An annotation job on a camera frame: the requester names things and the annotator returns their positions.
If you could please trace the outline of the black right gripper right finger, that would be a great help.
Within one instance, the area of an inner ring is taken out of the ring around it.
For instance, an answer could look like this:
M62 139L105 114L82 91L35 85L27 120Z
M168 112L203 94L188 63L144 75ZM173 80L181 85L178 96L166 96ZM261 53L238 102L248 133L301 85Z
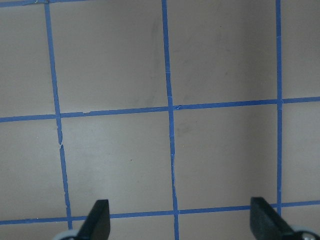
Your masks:
M250 199L250 230L256 240L299 240L294 231L263 197Z

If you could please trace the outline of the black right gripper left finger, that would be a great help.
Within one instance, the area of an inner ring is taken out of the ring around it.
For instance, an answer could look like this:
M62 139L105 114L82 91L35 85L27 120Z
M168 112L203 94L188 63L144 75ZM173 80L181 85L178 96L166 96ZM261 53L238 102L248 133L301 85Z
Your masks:
M90 210L75 240L107 240L111 232L110 208L107 199L99 199Z

